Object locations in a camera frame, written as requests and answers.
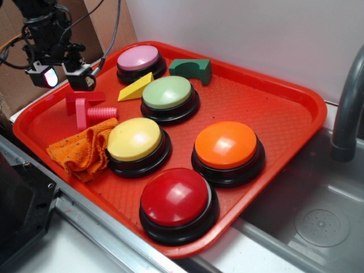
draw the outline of stainless steel sink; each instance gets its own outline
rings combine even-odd
[[[332,160],[329,145],[321,129],[241,218],[303,269],[364,272],[364,142],[348,163]]]

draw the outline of yellow wedge block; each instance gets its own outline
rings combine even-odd
[[[145,76],[141,77],[137,81],[128,85],[124,89],[120,90],[118,101],[133,100],[135,98],[141,98],[143,95],[144,88],[154,81],[153,73],[150,72]]]

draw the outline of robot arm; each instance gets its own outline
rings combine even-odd
[[[28,56],[33,83],[42,87],[54,87],[57,82],[48,82],[47,77],[56,77],[53,65],[61,65],[73,90],[92,91],[96,87],[95,76],[90,65],[85,64],[80,52],[82,44],[74,44],[71,38],[72,22],[67,18],[56,0],[13,0],[24,17],[34,44],[23,50]]]

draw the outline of black button base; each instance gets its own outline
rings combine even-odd
[[[173,108],[155,109],[147,106],[142,98],[140,110],[146,118],[149,118],[160,125],[174,125],[188,120],[197,113],[200,108],[200,96],[191,84],[191,95],[189,98]]]
[[[124,84],[132,84],[134,81],[137,81],[138,79],[140,79],[141,77],[145,76],[146,74],[148,74],[150,72],[153,73],[154,79],[162,77],[162,75],[167,70],[167,63],[166,63],[166,60],[161,56],[161,54],[160,53],[158,53],[158,54],[159,54],[159,57],[155,63],[153,63],[149,67],[145,67],[140,70],[127,71],[127,70],[122,69],[117,64],[118,70],[117,70],[116,74],[117,74],[119,80]]]
[[[124,178],[139,178],[147,176],[162,167],[172,154],[171,138],[162,128],[162,139],[158,147],[145,158],[135,161],[119,161],[106,150],[109,158],[109,168],[118,176]]]
[[[204,213],[194,221],[176,227],[165,227],[152,222],[140,206],[139,218],[147,235],[155,242],[166,246],[180,246],[201,238],[216,223],[219,204],[216,191],[211,187],[211,202]]]
[[[233,169],[215,169],[206,166],[197,156],[193,148],[191,163],[193,169],[202,175],[214,187],[233,188],[244,185],[255,178],[264,166],[265,150],[257,137],[257,151],[244,165]]]

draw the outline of red tray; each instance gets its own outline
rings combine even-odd
[[[106,96],[106,101],[97,106],[117,107],[120,122],[142,117],[140,100],[117,101],[119,91],[125,86],[116,76],[117,57],[128,48],[141,44],[157,47],[168,65],[174,59],[209,59],[158,42],[136,43],[111,55],[97,77],[95,91],[104,92]],[[84,184],[66,176],[49,158],[46,148],[50,144],[77,133],[76,117],[67,116],[65,104],[66,93],[72,92],[69,84],[55,89],[26,109],[14,124],[14,134],[74,189],[166,256],[191,256],[210,246],[222,234],[326,118],[324,100],[307,88],[221,61],[211,59],[211,62],[213,77],[209,85],[202,86],[199,80],[191,79],[201,99],[197,114],[182,124],[164,127],[172,139],[173,153],[160,171],[173,167],[192,169],[191,152],[197,135],[209,124],[219,121],[239,121],[250,126],[266,149],[266,164],[262,173],[249,184],[216,189],[220,203],[218,221],[202,238],[190,244],[163,246],[146,236],[139,221],[139,201],[144,186],[155,174],[141,179],[123,179],[108,169],[101,177]]]

